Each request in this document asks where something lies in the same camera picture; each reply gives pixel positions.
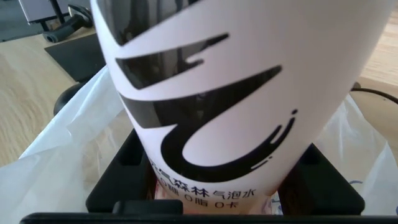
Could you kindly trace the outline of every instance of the wooden table surface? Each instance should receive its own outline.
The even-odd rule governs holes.
[[[80,29],[69,40],[93,32]],[[44,50],[51,45],[42,35],[0,43],[0,166],[18,159],[75,83]]]
[[[92,33],[82,29],[72,39]],[[57,98],[74,84],[44,51],[49,45],[41,35],[0,44],[0,166],[18,159],[53,118]],[[358,81],[398,97],[398,7]],[[398,105],[370,93],[351,95],[398,160]]]

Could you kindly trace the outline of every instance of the floor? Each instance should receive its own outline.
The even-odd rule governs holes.
[[[18,0],[0,0],[0,42],[42,32],[40,24],[28,25]]]

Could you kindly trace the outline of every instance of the black plastic holder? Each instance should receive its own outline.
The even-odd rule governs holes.
[[[89,213],[34,213],[21,223],[398,223],[360,216],[364,200],[313,144],[278,189],[283,216],[183,215],[181,201],[153,200],[155,183],[133,130],[87,198]]]

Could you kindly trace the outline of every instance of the plastic bag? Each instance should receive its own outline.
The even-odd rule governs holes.
[[[33,212],[86,212],[88,194],[131,130],[104,67],[18,161],[0,168],[0,223]],[[398,168],[391,149],[350,96],[315,144],[364,197],[363,214],[396,214]],[[275,195],[262,209],[278,214],[279,205]]]

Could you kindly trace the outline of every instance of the black swirl design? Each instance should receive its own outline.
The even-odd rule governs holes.
[[[193,96],[161,101],[138,101],[122,96],[123,102],[142,128],[158,128],[177,124],[164,137],[162,157],[176,173],[200,182],[225,182],[237,179],[258,169],[272,158],[292,129],[292,117],[282,130],[279,125],[258,147],[243,157],[218,166],[198,166],[183,157],[188,140],[212,119],[223,114],[261,86],[275,77],[280,65],[253,75],[239,82]]]

